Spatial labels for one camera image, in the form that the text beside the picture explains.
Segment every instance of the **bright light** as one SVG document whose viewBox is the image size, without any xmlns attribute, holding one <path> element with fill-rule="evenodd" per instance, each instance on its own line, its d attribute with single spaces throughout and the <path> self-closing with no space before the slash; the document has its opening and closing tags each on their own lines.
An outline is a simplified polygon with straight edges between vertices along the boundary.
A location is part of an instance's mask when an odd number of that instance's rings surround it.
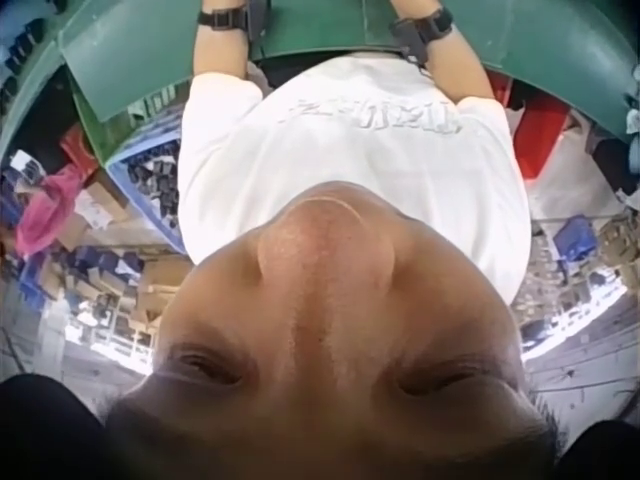
<svg viewBox="0 0 640 480">
<path fill-rule="evenodd" d="M 76 318 L 78 319 L 78 321 L 84 323 L 88 327 L 95 327 L 98 325 L 98 320 L 96 320 L 95 317 L 86 310 L 80 312 Z"/>
<path fill-rule="evenodd" d="M 141 375 L 150 375 L 152 372 L 151 365 L 144 362 L 143 360 L 139 360 L 136 358 L 128 357 L 120 352 L 118 352 L 115 348 L 110 345 L 105 345 L 103 343 L 94 343 L 91 345 L 91 350 L 97 352 L 101 355 L 104 355 L 110 360 L 122 365 L 129 370 L 133 370 L 134 372 L 138 372 Z"/>
<path fill-rule="evenodd" d="M 75 343 L 76 345 L 81 345 L 80 337 L 82 337 L 82 328 L 75 327 L 73 325 L 67 325 L 64 327 L 64 338 L 68 342 Z"/>
<path fill-rule="evenodd" d="M 522 355 L 522 360 L 533 360 L 534 358 L 541 357 L 547 352 L 550 352 L 557 346 L 564 343 L 564 341 L 573 337 L 584 328 L 588 327 L 591 322 L 596 318 L 604 314 L 610 307 L 612 307 L 618 300 L 620 300 L 627 293 L 627 287 L 625 287 L 620 279 L 616 279 L 609 285 L 594 289 L 592 295 L 593 299 L 586 305 L 580 305 L 569 312 L 565 312 L 558 320 L 558 326 L 554 333 L 540 345 L 532 348 L 528 352 Z"/>
</svg>

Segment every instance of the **pink cloth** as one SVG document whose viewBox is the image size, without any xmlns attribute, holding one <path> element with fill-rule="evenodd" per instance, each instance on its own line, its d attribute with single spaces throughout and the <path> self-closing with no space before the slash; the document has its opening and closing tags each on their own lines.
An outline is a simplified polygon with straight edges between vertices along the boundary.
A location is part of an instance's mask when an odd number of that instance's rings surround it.
<svg viewBox="0 0 640 480">
<path fill-rule="evenodd" d="M 67 165 L 42 182 L 43 189 L 31 197 L 16 227 L 16 251 L 21 257 L 34 255 L 49 247 L 73 213 L 76 197 L 82 190 L 82 174 Z"/>
</svg>

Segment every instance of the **box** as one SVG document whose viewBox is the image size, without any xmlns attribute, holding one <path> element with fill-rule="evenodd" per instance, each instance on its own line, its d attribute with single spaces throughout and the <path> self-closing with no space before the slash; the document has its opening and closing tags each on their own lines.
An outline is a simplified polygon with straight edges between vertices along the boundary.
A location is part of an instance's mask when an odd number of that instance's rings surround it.
<svg viewBox="0 0 640 480">
<path fill-rule="evenodd" d="M 142 270 L 138 291 L 175 294 L 192 269 L 193 263 L 181 256 L 148 261 Z"/>
<path fill-rule="evenodd" d="M 78 279 L 74 287 L 74 290 L 78 292 L 82 297 L 86 298 L 87 300 L 94 300 L 94 301 L 97 300 L 100 294 L 102 293 L 96 287 L 94 287 L 93 285 L 91 285 L 90 283 L 82 279 Z"/>
<path fill-rule="evenodd" d="M 113 293 L 120 296 L 127 288 L 126 282 L 110 272 L 101 272 L 99 268 L 90 268 L 88 273 L 91 284 L 105 293 Z"/>
<path fill-rule="evenodd" d="M 129 218 L 127 205 L 129 200 L 115 186 L 104 171 L 99 171 L 93 181 L 84 189 L 93 202 L 111 217 L 113 222 L 122 222 Z"/>
<path fill-rule="evenodd" d="M 44 293 L 53 299 L 57 299 L 62 289 L 62 279 L 56 273 L 54 265 L 55 263 L 51 257 L 47 256 L 42 263 L 37 281 Z"/>
<path fill-rule="evenodd" d="M 139 293 L 136 310 L 147 312 L 149 317 L 155 318 L 164 312 L 173 297 L 172 294 L 167 293 Z"/>
<path fill-rule="evenodd" d="M 88 229 L 89 224 L 87 221 L 77 213 L 72 213 L 65 221 L 60 233 L 58 233 L 58 242 L 71 252 L 82 245 L 82 239 Z"/>
</svg>

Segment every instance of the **black wristwatch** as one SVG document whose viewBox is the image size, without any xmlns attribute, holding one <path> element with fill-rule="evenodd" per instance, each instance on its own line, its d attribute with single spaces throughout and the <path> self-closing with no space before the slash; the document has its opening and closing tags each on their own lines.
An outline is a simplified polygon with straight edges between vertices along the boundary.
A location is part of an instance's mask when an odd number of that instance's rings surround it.
<svg viewBox="0 0 640 480">
<path fill-rule="evenodd" d="M 209 27 L 212 30 L 242 30 L 248 31 L 249 22 L 247 21 L 247 8 L 225 8 L 214 10 L 210 13 L 200 12 L 198 15 L 198 23 Z"/>
<path fill-rule="evenodd" d="M 453 15 L 442 7 L 425 18 L 398 20 L 390 30 L 402 55 L 411 63 L 422 66 L 429 60 L 427 45 L 452 32 Z"/>
<path fill-rule="evenodd" d="M 242 30 L 250 42 L 266 31 L 271 14 L 271 0 L 247 0 L 243 7 L 200 12 L 198 23 L 216 31 Z"/>
</svg>

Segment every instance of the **white t-shirt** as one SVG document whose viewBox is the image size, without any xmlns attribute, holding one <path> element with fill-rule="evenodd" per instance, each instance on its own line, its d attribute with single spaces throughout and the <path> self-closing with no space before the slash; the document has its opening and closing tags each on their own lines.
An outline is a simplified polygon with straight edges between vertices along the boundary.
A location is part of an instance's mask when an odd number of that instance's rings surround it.
<svg viewBox="0 0 640 480">
<path fill-rule="evenodd" d="M 531 224 L 498 102 L 454 105 L 415 66 L 380 54 L 335 58 L 265 99 L 235 77 L 193 79 L 178 187 L 194 263 L 329 181 L 361 185 L 430 225 L 514 299 Z"/>
</svg>

